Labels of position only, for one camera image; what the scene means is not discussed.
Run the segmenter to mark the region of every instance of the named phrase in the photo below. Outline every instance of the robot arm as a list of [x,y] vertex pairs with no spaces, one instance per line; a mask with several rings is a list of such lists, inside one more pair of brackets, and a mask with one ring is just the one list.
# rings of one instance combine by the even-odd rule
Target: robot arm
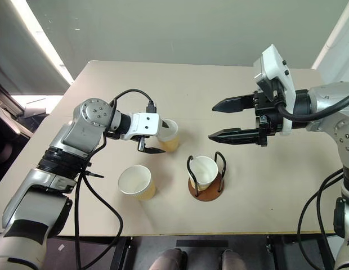
[[60,233],[71,209],[72,201],[64,194],[73,190],[76,177],[104,132],[116,140],[138,141],[139,151],[164,152],[145,147],[145,138],[168,128],[153,108],[153,112],[129,115],[116,110],[111,119],[113,108],[101,99],[90,98],[74,109],[73,120],[63,125],[3,213],[0,269],[40,269],[46,238]]
[[349,82],[294,91],[287,63],[273,45],[263,52],[254,67],[258,90],[246,96],[227,98],[215,105],[212,110],[235,113],[254,108],[256,128],[224,129],[210,135],[209,139],[231,145],[255,143],[267,146],[267,136],[274,136],[277,132],[282,132],[283,135],[289,134],[288,127],[306,128],[308,131],[325,132],[330,135],[338,145],[344,174],[342,197],[338,198],[334,217],[334,229],[337,235],[344,238],[344,243],[337,256],[335,269],[349,267],[349,105],[319,120],[293,121],[290,126],[278,109],[279,104],[285,103],[286,110],[289,113],[293,112],[294,115],[318,113],[349,96]]

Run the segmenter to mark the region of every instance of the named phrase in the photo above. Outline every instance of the table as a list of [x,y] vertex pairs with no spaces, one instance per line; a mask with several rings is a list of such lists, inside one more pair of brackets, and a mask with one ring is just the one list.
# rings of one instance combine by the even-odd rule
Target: table
[[[322,83],[315,70],[291,72],[296,89]],[[72,119],[73,108],[90,97],[110,101],[129,88],[148,93],[161,117],[178,123],[180,147],[174,153],[148,155],[137,152],[135,142],[109,139],[107,147],[91,160],[91,171],[105,178],[90,178],[90,182],[122,215],[125,236],[293,233],[306,200],[326,176],[342,166],[335,142],[324,133],[301,129],[287,137],[277,134],[269,137],[265,148],[224,145],[207,138],[220,129],[255,126],[253,109],[236,114],[211,110],[223,98],[256,90],[252,67],[90,61],[0,183],[0,231],[7,202],[60,127]],[[144,111],[146,103],[142,96],[131,93],[119,100],[118,109],[123,113]],[[158,146],[155,138],[147,145]],[[215,151],[227,160],[225,190],[215,201],[200,202],[187,189],[186,160],[189,155],[213,157]],[[121,172],[136,164],[152,172],[157,192],[149,201],[125,196],[117,187]],[[115,216],[85,185],[80,192],[80,235],[115,235]],[[337,184],[323,195],[323,221],[329,231],[340,194]],[[319,231],[314,207],[305,216],[303,230]],[[73,208],[61,235],[74,235]]]

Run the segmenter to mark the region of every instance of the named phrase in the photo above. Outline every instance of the floor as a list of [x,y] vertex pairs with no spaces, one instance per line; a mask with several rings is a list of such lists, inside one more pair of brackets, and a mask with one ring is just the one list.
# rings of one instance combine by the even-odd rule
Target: floor
[[[304,242],[309,257],[323,266],[317,243]],[[147,236],[135,237],[128,251],[124,270],[147,270],[153,261],[166,249],[178,247],[188,253],[187,270],[218,270],[218,258],[225,249],[239,253],[248,270],[275,269],[272,254],[266,250],[266,236]],[[83,265],[105,249],[105,245],[81,243]],[[91,270],[109,269],[114,249],[101,259]],[[285,246],[288,270],[312,269],[303,259],[297,244]],[[49,239],[46,262],[43,270],[75,269],[74,242],[59,238]]]

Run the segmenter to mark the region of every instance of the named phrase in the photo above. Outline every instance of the white paper cup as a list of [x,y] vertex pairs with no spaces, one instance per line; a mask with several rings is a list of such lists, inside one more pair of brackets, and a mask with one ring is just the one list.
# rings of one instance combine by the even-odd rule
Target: white paper cup
[[174,152],[178,148],[180,141],[178,137],[178,125],[171,119],[164,119],[169,128],[161,127],[157,139],[161,148],[166,152]]
[[156,193],[151,171],[142,165],[127,168],[118,179],[119,189],[139,200],[149,200]]
[[[207,156],[198,156],[190,161],[190,169],[197,180],[197,188],[199,191],[203,191],[209,187],[209,185],[216,179],[218,174],[218,166],[213,159]],[[191,185],[196,189],[195,182],[188,172]]]

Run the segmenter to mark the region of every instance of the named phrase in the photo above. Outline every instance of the brown coaster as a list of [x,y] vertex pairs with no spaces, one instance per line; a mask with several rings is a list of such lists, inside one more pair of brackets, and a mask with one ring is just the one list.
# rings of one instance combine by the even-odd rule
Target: brown coaster
[[213,201],[217,199],[225,188],[225,181],[222,182],[222,190],[219,192],[218,188],[220,187],[221,174],[218,173],[216,179],[209,185],[209,187],[204,191],[198,191],[198,197],[196,197],[196,189],[191,185],[190,178],[188,179],[188,189],[193,196],[193,198],[199,201]]

